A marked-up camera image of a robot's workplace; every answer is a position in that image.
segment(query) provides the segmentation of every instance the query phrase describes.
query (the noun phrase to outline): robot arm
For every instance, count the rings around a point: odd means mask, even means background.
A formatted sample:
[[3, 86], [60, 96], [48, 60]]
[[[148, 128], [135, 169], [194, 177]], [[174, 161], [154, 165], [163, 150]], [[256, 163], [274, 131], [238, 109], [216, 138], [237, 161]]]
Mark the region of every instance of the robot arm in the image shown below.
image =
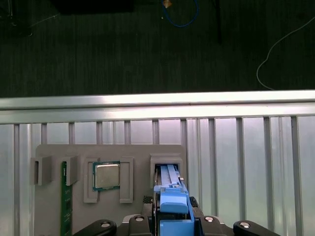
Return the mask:
[[99, 220], [74, 236], [279, 236], [252, 222], [238, 221], [233, 229], [214, 216], [204, 216], [197, 201], [189, 197], [176, 165], [159, 165], [155, 170], [151, 211], [127, 216], [117, 227]]

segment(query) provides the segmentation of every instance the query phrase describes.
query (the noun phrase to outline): cpu processor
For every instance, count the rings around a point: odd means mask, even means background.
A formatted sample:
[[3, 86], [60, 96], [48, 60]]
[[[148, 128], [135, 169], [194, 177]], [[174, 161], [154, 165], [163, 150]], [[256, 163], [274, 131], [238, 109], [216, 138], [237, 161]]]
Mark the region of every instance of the cpu processor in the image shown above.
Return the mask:
[[120, 162], [93, 162], [93, 190], [120, 187]]

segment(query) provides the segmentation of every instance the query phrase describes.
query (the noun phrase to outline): blue plastic part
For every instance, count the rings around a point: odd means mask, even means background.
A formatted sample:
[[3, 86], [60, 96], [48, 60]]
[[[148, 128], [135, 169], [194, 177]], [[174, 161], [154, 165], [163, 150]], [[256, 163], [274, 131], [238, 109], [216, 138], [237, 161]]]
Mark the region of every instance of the blue plastic part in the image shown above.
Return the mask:
[[185, 192], [180, 188], [165, 188], [160, 194], [160, 212], [187, 214]]
[[159, 235], [160, 236], [193, 236], [194, 235], [194, 216], [192, 205], [189, 200], [189, 193], [186, 189], [186, 202], [189, 209], [190, 219], [188, 220], [160, 220]]
[[175, 170], [174, 165], [167, 165], [169, 177], [171, 179], [171, 184], [172, 185], [178, 185], [179, 184], [179, 179], [178, 179], [178, 172]]
[[162, 165], [161, 183], [154, 187], [160, 193], [160, 212], [188, 214], [187, 220], [160, 220], [160, 236], [193, 236], [194, 216], [188, 190], [179, 179], [174, 165]]

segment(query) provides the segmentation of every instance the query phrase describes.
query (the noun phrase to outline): gray fixture board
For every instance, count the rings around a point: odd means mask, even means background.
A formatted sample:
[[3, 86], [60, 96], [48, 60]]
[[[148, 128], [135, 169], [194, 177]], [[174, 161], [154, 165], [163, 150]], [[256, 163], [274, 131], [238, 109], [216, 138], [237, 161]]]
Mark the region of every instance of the gray fixture board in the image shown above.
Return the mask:
[[[36, 165], [41, 159], [50, 162]], [[131, 214], [140, 214], [143, 197], [153, 196], [150, 185], [151, 160], [163, 163], [181, 160], [181, 176], [186, 175], [186, 152], [181, 145], [40, 145], [36, 150], [33, 175], [51, 169], [49, 181], [34, 181], [34, 235], [59, 236], [61, 201], [61, 163], [67, 161], [72, 183], [72, 232], [76, 233], [94, 221], [108, 219], [118, 225]], [[120, 189], [93, 191], [93, 162], [121, 162]]]

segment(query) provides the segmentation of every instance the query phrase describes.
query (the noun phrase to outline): blue cable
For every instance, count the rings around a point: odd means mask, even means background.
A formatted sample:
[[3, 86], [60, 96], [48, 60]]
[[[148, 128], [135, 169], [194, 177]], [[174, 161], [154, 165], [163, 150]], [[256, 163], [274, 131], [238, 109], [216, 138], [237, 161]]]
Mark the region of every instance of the blue cable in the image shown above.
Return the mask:
[[162, 8], [163, 8], [165, 17], [167, 18], [167, 20], [168, 20], [173, 26], [176, 26], [176, 27], [180, 27], [180, 28], [181, 28], [181, 27], [186, 27], [186, 26], [190, 25], [190, 24], [197, 18], [198, 14], [199, 14], [199, 6], [198, 6], [198, 3], [197, 3], [197, 0], [193, 0], [193, 1], [194, 1], [194, 3], [195, 3], [195, 6], [196, 6], [196, 14], [195, 14], [195, 16], [193, 17], [193, 19], [192, 19], [191, 21], [189, 21], [187, 24], [184, 24], [184, 25], [177, 25], [177, 24], [175, 24], [174, 22], [172, 22], [172, 20], [170, 19], [169, 15], [168, 15], [168, 13], [167, 13], [167, 10], [166, 10], [164, 4], [163, 4], [163, 0], [161, 0], [161, 2], [162, 2]]

